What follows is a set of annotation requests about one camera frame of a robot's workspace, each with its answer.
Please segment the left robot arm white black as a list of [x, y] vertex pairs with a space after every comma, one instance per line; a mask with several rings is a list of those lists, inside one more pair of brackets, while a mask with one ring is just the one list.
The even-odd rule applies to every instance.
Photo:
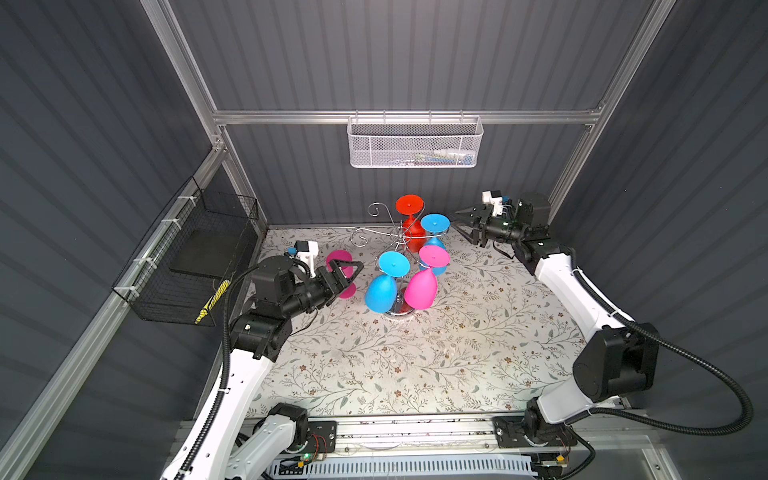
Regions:
[[363, 270], [360, 261], [334, 260], [314, 275], [294, 257], [272, 256], [247, 269], [237, 283], [255, 283], [254, 306], [222, 325], [222, 364], [212, 389], [165, 479], [258, 479], [283, 452], [304, 446], [305, 409], [274, 407], [242, 445], [236, 443], [250, 403], [293, 333], [294, 317], [319, 312]]

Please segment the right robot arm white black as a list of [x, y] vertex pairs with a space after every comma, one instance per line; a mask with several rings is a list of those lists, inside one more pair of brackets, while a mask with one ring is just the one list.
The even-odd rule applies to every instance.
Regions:
[[546, 285], [586, 342], [570, 376], [529, 401], [516, 431], [533, 446], [545, 446], [600, 402], [649, 389], [659, 347], [619, 321], [619, 312], [577, 268], [573, 253], [550, 232], [546, 195], [524, 193], [510, 200], [487, 191], [479, 205], [451, 214], [454, 229], [473, 245], [508, 244], [512, 258]]

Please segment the blue wine glass back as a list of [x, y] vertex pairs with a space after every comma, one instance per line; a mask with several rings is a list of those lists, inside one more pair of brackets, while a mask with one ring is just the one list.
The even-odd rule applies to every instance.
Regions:
[[420, 221], [421, 227], [426, 232], [425, 246], [439, 246], [446, 250], [446, 246], [441, 237], [446, 234], [450, 228], [450, 220], [442, 214], [432, 213], [424, 216]]

